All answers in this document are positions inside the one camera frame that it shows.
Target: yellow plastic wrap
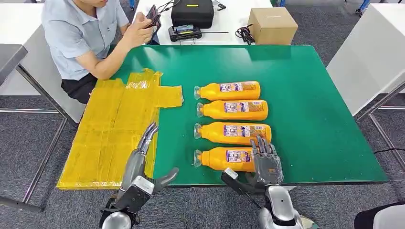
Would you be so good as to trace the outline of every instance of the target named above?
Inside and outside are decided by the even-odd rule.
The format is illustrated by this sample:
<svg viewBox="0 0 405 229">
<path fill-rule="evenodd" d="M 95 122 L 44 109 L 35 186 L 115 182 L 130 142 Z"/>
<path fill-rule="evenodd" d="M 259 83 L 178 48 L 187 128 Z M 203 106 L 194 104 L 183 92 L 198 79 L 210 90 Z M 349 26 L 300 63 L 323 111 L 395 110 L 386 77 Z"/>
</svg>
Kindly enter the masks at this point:
<svg viewBox="0 0 405 229">
<path fill-rule="evenodd" d="M 127 159 L 146 127 L 159 121 L 158 107 L 181 106 L 181 86 L 160 86 L 162 73 L 144 69 L 120 79 L 97 81 L 59 179 L 60 189 L 119 188 Z M 153 175 L 157 134 L 145 174 Z"/>
</svg>

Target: orange bottle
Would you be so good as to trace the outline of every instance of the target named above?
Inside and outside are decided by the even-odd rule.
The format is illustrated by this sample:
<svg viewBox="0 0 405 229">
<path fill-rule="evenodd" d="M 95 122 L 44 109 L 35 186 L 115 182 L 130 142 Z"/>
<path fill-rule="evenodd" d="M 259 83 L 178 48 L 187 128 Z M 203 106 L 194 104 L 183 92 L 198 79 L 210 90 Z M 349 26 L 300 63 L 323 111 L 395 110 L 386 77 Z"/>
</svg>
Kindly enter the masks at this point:
<svg viewBox="0 0 405 229">
<path fill-rule="evenodd" d="M 209 151 L 194 152 L 194 166 L 208 166 L 215 170 L 231 168 L 234 171 L 254 172 L 252 148 L 217 147 Z"/>
<path fill-rule="evenodd" d="M 254 120 L 267 118 L 268 106 L 264 100 L 217 100 L 210 104 L 197 104 L 197 116 L 209 116 L 213 119 Z"/>
<path fill-rule="evenodd" d="M 194 87 L 195 99 L 214 100 L 258 99 L 260 85 L 257 81 L 239 83 L 210 83 L 205 87 Z"/>
<path fill-rule="evenodd" d="M 257 144 L 259 135 L 267 142 L 271 141 L 271 129 L 266 124 L 257 123 L 221 123 L 194 126 L 194 138 L 206 138 L 212 142 L 250 146 L 250 139 Z"/>
</svg>

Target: robotic hand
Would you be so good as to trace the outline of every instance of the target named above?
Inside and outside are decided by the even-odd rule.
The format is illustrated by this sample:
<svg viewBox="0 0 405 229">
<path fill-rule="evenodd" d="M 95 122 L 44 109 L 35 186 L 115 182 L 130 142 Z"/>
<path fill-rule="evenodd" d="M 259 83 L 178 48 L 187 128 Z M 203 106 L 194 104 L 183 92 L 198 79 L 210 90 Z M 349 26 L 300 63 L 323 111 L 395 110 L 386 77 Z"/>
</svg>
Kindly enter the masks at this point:
<svg viewBox="0 0 405 229">
<path fill-rule="evenodd" d="M 227 168 L 222 172 L 221 179 L 239 195 L 247 195 L 259 208 L 259 224 L 261 229 L 305 229 L 301 216 L 294 209 L 288 191 L 279 186 L 283 181 L 281 161 L 274 145 L 257 137 L 257 146 L 251 140 L 255 162 L 255 176 L 246 173 L 251 185 L 237 180 L 238 174 Z M 261 194 L 265 198 L 265 206 L 261 207 L 250 194 Z"/>
<path fill-rule="evenodd" d="M 152 179 L 145 175 L 146 154 L 153 135 L 158 131 L 156 123 L 148 126 L 137 149 L 132 151 L 116 198 L 110 198 L 102 208 L 99 227 L 102 229 L 130 229 L 139 223 L 138 211 L 152 194 L 172 182 L 179 172 L 173 168 L 166 176 Z"/>
</svg>

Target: light blue shirt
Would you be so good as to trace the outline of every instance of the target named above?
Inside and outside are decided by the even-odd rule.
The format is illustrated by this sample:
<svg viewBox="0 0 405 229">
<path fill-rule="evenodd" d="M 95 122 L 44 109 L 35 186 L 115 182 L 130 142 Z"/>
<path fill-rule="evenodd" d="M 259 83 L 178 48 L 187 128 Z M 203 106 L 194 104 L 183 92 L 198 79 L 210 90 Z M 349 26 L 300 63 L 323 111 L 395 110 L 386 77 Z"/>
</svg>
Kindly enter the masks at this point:
<svg viewBox="0 0 405 229">
<path fill-rule="evenodd" d="M 92 50 L 100 60 L 107 57 L 117 26 L 128 24 L 119 0 L 97 8 L 97 18 L 85 14 L 72 0 L 47 0 L 42 25 L 51 55 L 62 79 L 80 80 L 89 72 L 76 57 Z"/>
</svg>

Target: green tabletop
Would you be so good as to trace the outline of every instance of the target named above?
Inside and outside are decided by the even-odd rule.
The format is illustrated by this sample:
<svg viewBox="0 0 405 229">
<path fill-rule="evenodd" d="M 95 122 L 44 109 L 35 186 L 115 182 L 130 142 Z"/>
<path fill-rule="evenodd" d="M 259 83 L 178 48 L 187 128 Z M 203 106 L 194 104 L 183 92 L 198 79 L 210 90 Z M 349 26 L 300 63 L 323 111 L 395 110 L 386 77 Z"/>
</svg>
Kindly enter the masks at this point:
<svg viewBox="0 0 405 229">
<path fill-rule="evenodd" d="M 114 78 L 130 72 L 163 72 L 161 85 L 183 87 L 182 107 L 160 110 L 153 177 L 172 167 L 172 185 L 219 185 L 220 171 L 194 168 L 195 149 L 225 144 L 194 139 L 194 86 L 255 80 L 269 104 L 265 121 L 282 161 L 284 185 L 382 183 L 387 178 L 312 46 L 142 46 L 133 49 Z"/>
</svg>

